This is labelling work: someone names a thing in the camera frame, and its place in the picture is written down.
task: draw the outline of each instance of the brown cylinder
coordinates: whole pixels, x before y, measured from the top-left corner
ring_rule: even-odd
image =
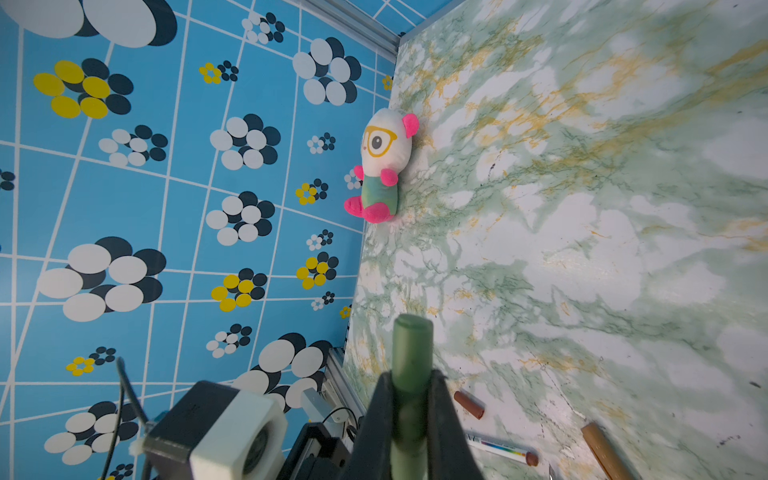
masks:
[[[481,419],[485,413],[485,409],[470,399],[464,392],[457,390],[453,394],[453,399],[458,402],[459,405],[464,407],[464,410],[471,413],[476,419]]]
[[[526,453],[525,463],[527,463],[528,466],[531,466],[531,467],[538,467],[538,455],[536,455],[533,452]]]
[[[590,423],[582,428],[581,434],[589,445],[592,455],[598,460],[605,475],[608,476],[608,480],[634,480],[597,423]]]

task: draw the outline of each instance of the blue patterned wall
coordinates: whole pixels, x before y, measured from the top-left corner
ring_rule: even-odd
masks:
[[[288,449],[345,340],[394,65],[281,0],[0,6],[0,479],[98,477],[115,356],[150,417],[260,365]]]

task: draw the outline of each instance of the marker pen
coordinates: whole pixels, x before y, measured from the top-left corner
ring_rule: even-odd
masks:
[[[467,443],[478,450],[484,450],[486,452],[495,453],[502,457],[511,458],[517,460],[520,463],[535,467],[538,465],[538,456],[533,452],[527,452],[522,449],[515,449],[507,445],[500,445],[495,442],[490,442],[483,439],[475,433],[465,432],[467,436]]]

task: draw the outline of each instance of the green marker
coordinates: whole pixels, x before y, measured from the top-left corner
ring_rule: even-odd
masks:
[[[392,480],[422,480],[427,469],[427,388],[432,374],[432,322],[404,313],[392,331],[395,425]]]

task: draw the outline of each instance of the stuffed toy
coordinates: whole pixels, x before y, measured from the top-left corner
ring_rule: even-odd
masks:
[[[362,179],[362,195],[344,202],[344,210],[370,223],[391,220],[397,213],[398,174],[411,157],[413,135],[419,129],[414,114],[377,111],[362,135],[362,166],[355,175]]]

